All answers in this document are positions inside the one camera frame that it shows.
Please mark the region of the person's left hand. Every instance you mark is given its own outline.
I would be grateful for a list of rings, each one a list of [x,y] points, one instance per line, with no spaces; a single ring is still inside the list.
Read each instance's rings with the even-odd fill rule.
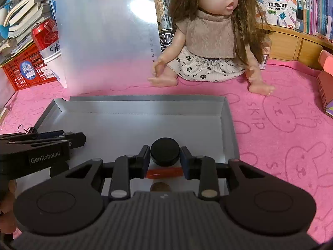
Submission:
[[[15,180],[9,181],[9,190],[1,200],[1,233],[12,234],[17,228],[16,218],[14,216],[13,206],[15,201],[15,190],[17,183]]]

